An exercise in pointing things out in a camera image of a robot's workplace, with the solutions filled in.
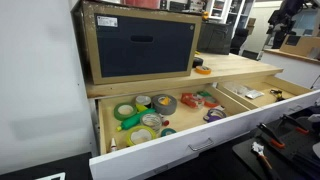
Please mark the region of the orange tape roll on table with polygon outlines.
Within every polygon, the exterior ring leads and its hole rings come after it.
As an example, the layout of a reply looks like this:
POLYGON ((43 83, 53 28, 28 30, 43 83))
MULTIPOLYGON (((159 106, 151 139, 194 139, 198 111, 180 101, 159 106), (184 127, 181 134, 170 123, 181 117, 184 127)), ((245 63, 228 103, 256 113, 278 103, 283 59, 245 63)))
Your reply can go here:
POLYGON ((211 73, 211 69, 207 66, 197 66, 195 71, 199 74, 208 75, 211 73))

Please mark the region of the pliers in drawer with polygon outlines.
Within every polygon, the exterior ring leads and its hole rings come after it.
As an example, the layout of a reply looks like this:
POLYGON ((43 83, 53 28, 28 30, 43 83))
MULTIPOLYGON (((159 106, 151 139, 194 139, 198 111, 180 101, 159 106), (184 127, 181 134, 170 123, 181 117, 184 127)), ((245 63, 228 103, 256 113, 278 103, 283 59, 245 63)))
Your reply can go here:
POLYGON ((282 91, 281 90, 273 90, 273 89, 271 89, 270 93, 276 97, 276 102, 285 100, 285 98, 282 96, 282 91))

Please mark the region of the silver tape roll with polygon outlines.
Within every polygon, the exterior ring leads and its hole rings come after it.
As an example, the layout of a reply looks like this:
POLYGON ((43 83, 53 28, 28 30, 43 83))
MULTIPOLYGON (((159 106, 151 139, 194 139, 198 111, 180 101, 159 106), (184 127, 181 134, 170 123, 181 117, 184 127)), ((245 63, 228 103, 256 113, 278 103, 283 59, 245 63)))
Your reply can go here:
POLYGON ((158 132, 162 126, 162 118, 157 113, 147 113, 141 116, 140 123, 158 132))

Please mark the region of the small teal tape roll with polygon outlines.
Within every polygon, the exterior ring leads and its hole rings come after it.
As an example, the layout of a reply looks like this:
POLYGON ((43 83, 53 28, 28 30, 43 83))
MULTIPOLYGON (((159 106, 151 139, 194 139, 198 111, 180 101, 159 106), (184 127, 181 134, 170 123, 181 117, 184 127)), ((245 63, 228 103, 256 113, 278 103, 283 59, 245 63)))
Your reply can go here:
POLYGON ((165 128, 161 131, 161 137, 165 137, 165 136, 168 136, 168 135, 171 135, 171 134, 174 134, 176 133, 176 131, 172 128, 165 128))

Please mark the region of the large cardboard box black front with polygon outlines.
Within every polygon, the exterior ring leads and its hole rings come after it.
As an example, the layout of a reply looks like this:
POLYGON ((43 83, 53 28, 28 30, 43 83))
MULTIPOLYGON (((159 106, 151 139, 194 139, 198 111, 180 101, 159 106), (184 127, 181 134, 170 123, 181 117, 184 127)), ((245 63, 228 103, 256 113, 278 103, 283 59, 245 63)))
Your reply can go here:
POLYGON ((95 84, 191 74, 199 15, 99 0, 78 0, 71 13, 80 57, 95 84))

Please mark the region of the black tape roll on table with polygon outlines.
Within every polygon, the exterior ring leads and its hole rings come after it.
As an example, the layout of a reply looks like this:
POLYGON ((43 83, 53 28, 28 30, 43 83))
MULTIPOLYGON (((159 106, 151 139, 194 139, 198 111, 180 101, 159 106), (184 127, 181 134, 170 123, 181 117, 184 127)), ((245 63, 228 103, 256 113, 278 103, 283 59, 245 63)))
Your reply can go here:
POLYGON ((202 66, 203 65, 203 59, 195 57, 193 60, 192 67, 195 68, 196 66, 202 66))

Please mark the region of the black orange clamp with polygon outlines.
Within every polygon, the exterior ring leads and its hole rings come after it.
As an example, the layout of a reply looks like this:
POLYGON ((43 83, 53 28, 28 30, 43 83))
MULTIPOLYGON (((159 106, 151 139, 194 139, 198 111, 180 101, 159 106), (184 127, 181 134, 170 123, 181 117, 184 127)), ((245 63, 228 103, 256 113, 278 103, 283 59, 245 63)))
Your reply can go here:
POLYGON ((284 149, 285 144, 275 135, 275 133, 269 129, 264 123, 260 123, 258 128, 267 136, 271 138, 270 143, 279 149, 284 149))

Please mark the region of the clear plastic bag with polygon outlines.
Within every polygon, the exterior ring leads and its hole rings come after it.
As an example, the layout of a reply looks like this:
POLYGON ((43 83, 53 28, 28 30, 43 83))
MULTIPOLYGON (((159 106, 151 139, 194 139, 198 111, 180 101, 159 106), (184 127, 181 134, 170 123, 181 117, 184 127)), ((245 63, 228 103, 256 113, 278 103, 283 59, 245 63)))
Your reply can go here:
POLYGON ((255 89, 252 89, 248 86, 244 86, 244 85, 240 85, 240 84, 236 84, 236 83, 228 84, 227 88, 229 90, 231 90, 232 92, 236 93, 237 95, 240 95, 242 97, 246 97, 249 99, 256 99, 256 98, 264 95, 263 92, 260 92, 255 89))

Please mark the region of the clear tape red dispenser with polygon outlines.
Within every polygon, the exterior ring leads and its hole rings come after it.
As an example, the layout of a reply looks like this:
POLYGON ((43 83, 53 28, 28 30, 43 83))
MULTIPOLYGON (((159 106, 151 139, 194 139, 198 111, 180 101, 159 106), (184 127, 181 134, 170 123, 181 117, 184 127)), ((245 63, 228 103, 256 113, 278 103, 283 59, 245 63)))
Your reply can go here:
POLYGON ((204 106, 205 99, 203 96, 195 93, 183 93, 181 102, 191 108, 201 109, 204 106))

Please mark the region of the grey duct tape roll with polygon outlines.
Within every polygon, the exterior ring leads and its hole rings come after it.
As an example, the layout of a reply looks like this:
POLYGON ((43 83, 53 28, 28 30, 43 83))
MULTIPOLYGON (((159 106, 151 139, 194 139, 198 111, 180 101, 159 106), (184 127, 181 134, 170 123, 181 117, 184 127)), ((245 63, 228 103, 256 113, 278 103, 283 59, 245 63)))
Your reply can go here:
POLYGON ((167 94, 159 94, 152 98, 153 107, 157 113, 172 115, 177 108, 177 100, 167 94))

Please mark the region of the red tape roll in drawer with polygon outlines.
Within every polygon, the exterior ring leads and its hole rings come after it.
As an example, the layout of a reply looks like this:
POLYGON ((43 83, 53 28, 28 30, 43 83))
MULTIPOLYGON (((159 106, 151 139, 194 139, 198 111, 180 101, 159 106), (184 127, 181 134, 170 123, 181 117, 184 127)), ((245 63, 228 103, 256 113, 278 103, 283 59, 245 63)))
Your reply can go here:
POLYGON ((205 106, 210 107, 210 108, 214 108, 216 106, 218 106, 217 101, 211 97, 211 96, 205 96, 205 106))

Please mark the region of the small white glue tube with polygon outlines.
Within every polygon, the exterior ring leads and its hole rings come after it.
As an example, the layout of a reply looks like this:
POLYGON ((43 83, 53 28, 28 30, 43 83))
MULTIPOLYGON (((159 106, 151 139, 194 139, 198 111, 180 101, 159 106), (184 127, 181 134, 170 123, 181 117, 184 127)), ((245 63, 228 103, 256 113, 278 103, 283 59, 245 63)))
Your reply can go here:
POLYGON ((115 140, 115 138, 112 138, 111 145, 110 145, 110 152, 114 152, 117 150, 118 150, 118 148, 117 148, 116 140, 115 140))

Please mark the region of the white drawer with wood interior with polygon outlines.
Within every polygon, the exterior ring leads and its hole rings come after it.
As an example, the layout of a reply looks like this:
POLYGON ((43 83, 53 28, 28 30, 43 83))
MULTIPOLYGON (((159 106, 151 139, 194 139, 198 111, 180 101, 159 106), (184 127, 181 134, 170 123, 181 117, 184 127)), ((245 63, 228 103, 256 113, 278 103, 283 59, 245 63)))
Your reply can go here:
POLYGON ((227 116, 212 123, 202 119, 207 109, 192 109, 182 103, 177 105, 174 114, 169 116, 169 127, 176 131, 167 137, 140 145, 128 146, 127 132, 119 132, 116 127, 120 121, 113 116, 113 109, 119 103, 130 102, 132 94, 109 96, 98 101, 101 154, 89 160, 94 180, 144 179, 156 173, 187 162, 200 152, 235 139, 259 123, 276 120, 283 114, 313 105, 320 98, 319 90, 310 90, 291 82, 273 77, 242 79, 240 85, 260 90, 262 97, 255 100, 244 98, 225 87, 224 82, 216 86, 201 84, 180 88, 165 89, 165 94, 179 98, 184 92, 205 90, 217 98, 225 108, 227 116), (270 90, 281 90, 285 100, 276 102, 270 90), (117 151, 110 152, 111 139, 115 138, 117 151), (214 141, 210 147, 194 152, 188 145, 199 145, 208 138, 214 141))

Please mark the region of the yellow-green tape roll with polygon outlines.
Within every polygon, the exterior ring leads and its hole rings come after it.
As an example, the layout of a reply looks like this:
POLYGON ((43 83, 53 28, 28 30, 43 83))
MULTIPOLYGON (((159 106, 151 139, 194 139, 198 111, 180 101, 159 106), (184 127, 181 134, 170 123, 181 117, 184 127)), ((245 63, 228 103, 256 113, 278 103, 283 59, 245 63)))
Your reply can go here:
POLYGON ((126 143, 128 146, 138 145, 151 141, 157 137, 155 131, 147 126, 135 126, 128 130, 126 134, 126 143))

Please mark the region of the purple tape roll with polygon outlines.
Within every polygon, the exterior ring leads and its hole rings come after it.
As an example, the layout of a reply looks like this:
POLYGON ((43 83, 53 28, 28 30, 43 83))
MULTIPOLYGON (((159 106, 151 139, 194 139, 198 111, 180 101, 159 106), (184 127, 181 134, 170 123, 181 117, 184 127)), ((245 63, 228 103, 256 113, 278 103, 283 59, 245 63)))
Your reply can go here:
POLYGON ((203 120, 206 122, 213 122, 216 120, 220 120, 226 117, 226 114, 216 108, 211 108, 208 110, 207 114, 203 117, 203 120))

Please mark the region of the green tape roll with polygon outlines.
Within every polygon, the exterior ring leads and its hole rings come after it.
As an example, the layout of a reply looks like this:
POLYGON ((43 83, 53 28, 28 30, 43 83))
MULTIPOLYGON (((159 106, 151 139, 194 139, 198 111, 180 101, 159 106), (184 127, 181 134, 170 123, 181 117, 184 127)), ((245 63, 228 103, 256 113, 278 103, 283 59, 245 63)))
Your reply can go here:
POLYGON ((130 103, 119 103, 114 108, 114 117, 120 121, 130 118, 136 113, 136 107, 130 103))

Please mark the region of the green glue bottle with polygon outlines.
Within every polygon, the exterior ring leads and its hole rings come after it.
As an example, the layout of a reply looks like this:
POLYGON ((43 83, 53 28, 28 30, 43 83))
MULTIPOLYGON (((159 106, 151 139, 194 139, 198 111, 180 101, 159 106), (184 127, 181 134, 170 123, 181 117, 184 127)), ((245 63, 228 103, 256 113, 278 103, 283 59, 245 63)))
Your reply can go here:
POLYGON ((139 122, 140 122, 140 118, 143 116, 143 115, 146 115, 146 114, 150 114, 150 113, 155 113, 156 110, 153 109, 153 108, 150 108, 150 109, 147 109, 143 112, 140 112, 126 120, 124 120, 117 128, 116 130, 117 131, 122 131, 122 130, 128 130, 134 126, 136 126, 139 122))

